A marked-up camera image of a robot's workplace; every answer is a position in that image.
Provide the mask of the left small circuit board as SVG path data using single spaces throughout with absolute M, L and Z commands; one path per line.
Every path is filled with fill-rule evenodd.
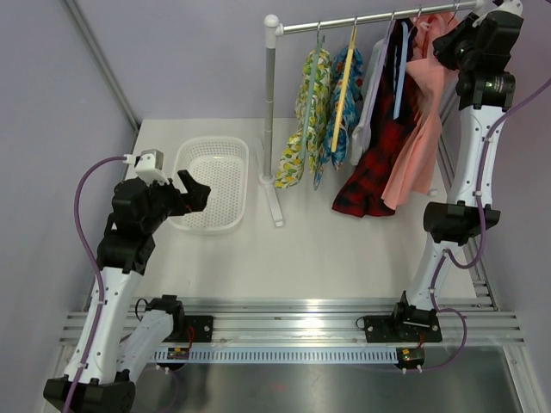
M 189 358 L 189 354 L 189 348 L 170 347 L 167 350 L 167 358 L 169 360 L 187 360 Z

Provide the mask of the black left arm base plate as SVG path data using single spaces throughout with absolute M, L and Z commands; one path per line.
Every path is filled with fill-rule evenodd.
M 186 316 L 183 322 L 178 322 L 167 342 L 185 343 L 189 339 L 193 343 L 210 343 L 214 332 L 214 317 L 209 315 Z

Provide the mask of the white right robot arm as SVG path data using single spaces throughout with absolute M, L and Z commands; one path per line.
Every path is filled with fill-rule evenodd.
M 523 6 L 504 1 L 484 15 L 469 13 L 435 38 L 432 56 L 439 69 L 457 74 L 461 143 L 455 177 L 445 202 L 424 210 L 427 242 L 412 284 L 384 323 L 386 342 L 440 342 L 437 295 L 450 267 L 470 269 L 476 253 L 460 262 L 457 253 L 472 238 L 485 242 L 500 218 L 492 207 L 492 172 L 499 135 L 512 112 L 516 79 L 506 70 L 523 25 Z

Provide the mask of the yellow wooden hanger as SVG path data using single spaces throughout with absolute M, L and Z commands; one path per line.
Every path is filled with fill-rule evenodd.
M 344 104 L 346 100 L 346 90 L 348 89 L 348 83 L 350 80 L 350 70 L 351 70 L 351 64 L 352 59 L 354 56 L 354 49 L 355 49 L 355 42 L 356 42 L 356 28 L 357 20 L 354 21 L 351 35 L 350 35 L 350 41 L 347 49 L 347 55 L 344 62 L 344 69 L 342 73 L 342 82 L 340 83 L 340 93 L 339 93 L 339 100 L 337 104 L 337 112 L 335 117 L 335 125 L 333 128 L 333 135 L 331 140 L 331 152 L 335 153 L 337 151 L 337 145 L 338 145 L 338 136 L 339 136 L 339 130 L 342 123 L 343 118 L 343 111 L 344 111 Z

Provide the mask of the small circuit board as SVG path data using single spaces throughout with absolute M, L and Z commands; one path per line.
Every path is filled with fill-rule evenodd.
M 425 351 L 423 347 L 399 348 L 397 350 L 398 368 L 417 369 L 425 362 Z
M 167 350 L 167 358 L 169 360 L 187 360 L 189 358 L 189 354 L 189 348 L 170 347 Z

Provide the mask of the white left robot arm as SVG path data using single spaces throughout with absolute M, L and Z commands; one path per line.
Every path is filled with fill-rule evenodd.
M 152 299 L 139 326 L 123 333 L 127 310 L 155 248 L 154 232 L 169 217 L 198 213 L 209 186 L 186 170 L 183 184 L 147 183 L 136 177 L 114 190 L 112 212 L 94 259 L 99 277 L 74 354 L 61 377 L 49 379 L 45 400 L 60 412 L 128 412 L 136 383 L 163 340 L 176 342 L 187 329 L 183 303 L 174 296 Z

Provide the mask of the yellow lemon print garment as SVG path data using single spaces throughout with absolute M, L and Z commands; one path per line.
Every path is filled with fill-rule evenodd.
M 330 99 L 331 55 L 320 48 L 309 53 L 303 66 L 294 106 L 297 130 L 288 138 L 282 152 L 275 176 L 276 188 L 293 187 L 306 171 L 317 170 Z

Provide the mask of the white perforated plastic basket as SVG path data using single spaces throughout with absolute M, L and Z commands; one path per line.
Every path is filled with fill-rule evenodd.
M 239 138 L 202 136 L 185 141 L 174 162 L 173 176 L 187 170 L 211 193 L 206 208 L 169 218 L 176 229 L 194 235 L 220 235 L 235 230 L 245 215 L 249 147 Z

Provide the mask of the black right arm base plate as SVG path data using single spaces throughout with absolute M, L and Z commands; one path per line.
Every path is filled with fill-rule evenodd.
M 359 328 L 369 343 L 439 343 L 443 340 L 439 324 L 395 324 L 390 316 L 363 316 L 359 320 Z

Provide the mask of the mint green hanger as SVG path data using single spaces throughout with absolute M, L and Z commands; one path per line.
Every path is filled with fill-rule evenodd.
M 312 98 L 313 98 L 313 92 L 316 82 L 316 76 L 317 76 L 317 67 L 318 67 L 318 61 L 319 61 L 319 55 L 321 48 L 324 45 L 325 37 L 324 35 L 320 34 L 321 29 L 321 22 L 318 22 L 317 26 L 317 32 L 316 32 L 316 48 L 314 49 L 314 54 L 312 58 L 312 62 L 310 65 L 310 77 L 309 77 L 309 83 L 308 83 L 308 90 L 306 94 L 306 107 L 304 111 L 304 122 L 302 127 L 302 138 L 301 138 L 301 157 L 303 160 L 306 160 L 306 144 L 307 144 L 307 134 L 308 129 L 310 127 L 310 113 L 312 111 Z

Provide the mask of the lavender hanger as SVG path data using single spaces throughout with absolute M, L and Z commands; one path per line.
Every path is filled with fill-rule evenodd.
M 374 74 L 372 76 L 373 82 L 372 82 L 372 87 L 371 87 L 371 93 L 369 95 L 369 100 L 368 100 L 368 112 L 367 112 L 367 121 L 368 121 L 368 123 L 372 119 L 372 114 L 373 114 L 374 106 L 375 106 L 375 100 L 376 100 L 376 96 L 377 96 L 377 93 L 378 93 L 383 68 L 384 68 L 384 65 L 386 63 L 388 44 L 389 44 L 389 41 L 390 41 L 391 34 L 393 32 L 394 24 L 395 24 L 395 13 L 393 12 L 391 14 L 391 19 L 389 21 L 389 25 L 388 25 L 388 28 L 387 28 L 387 33 L 386 33 L 386 35 L 383 39 L 382 45 L 381 45 L 381 50 L 380 50 L 380 54 L 379 54 L 379 57 L 378 57 L 378 60 L 377 60 L 377 65 L 375 67 Z

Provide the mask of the pink pleated skirt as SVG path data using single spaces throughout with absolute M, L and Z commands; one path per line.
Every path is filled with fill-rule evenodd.
M 442 132 L 440 106 L 444 92 L 455 77 L 434 56 L 433 41 L 458 25 L 451 12 L 422 15 L 415 22 L 412 60 L 406 63 L 406 74 L 418 86 L 416 126 L 407 138 L 381 199 L 394 210 L 407 202 L 412 191 L 427 194 L 431 189 L 438 140 Z

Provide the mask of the red black plaid garment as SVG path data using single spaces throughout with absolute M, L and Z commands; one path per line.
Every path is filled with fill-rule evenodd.
M 418 115 L 418 86 L 406 74 L 400 115 L 397 120 L 393 120 L 394 67 L 396 50 L 402 40 L 402 21 L 407 22 L 409 28 L 407 62 L 412 60 L 412 47 L 417 29 L 409 19 L 397 20 L 388 44 L 387 59 L 370 122 L 370 145 L 332 203 L 332 210 L 337 213 L 356 218 L 388 217 L 395 214 L 395 209 L 387 207 L 381 196 L 397 157 L 417 124 Z

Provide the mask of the aluminium mounting rail frame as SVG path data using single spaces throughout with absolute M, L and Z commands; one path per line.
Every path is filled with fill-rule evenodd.
M 187 316 L 214 317 L 213 342 L 234 347 L 324 346 L 361 344 L 360 318 L 387 315 L 394 299 L 193 299 L 182 300 Z M 489 296 L 441 299 L 439 315 L 446 345 L 461 340 L 459 311 L 467 321 L 467 344 L 524 344 L 517 316 L 501 311 Z

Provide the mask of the blue floral garment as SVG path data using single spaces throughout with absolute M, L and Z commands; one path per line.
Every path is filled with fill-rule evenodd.
M 339 170 L 342 167 L 346 157 L 348 156 L 350 135 L 354 131 L 360 118 L 359 106 L 363 100 L 362 84 L 364 76 L 364 62 L 361 53 L 357 48 L 355 48 L 350 70 L 350 80 L 348 83 L 348 89 L 346 90 L 343 118 L 339 130 L 337 151 L 332 153 L 331 140 L 335 125 L 340 83 L 342 82 L 342 73 L 347 55 L 347 49 L 347 47 L 342 49 L 341 52 L 333 59 L 331 65 L 330 100 L 328 109 L 326 109 L 328 121 L 325 128 L 325 136 L 323 137 L 319 150 L 318 165 L 314 172 L 313 188 L 315 190 L 318 189 L 319 184 L 321 183 L 324 167 L 328 163 L 330 163 L 335 170 Z

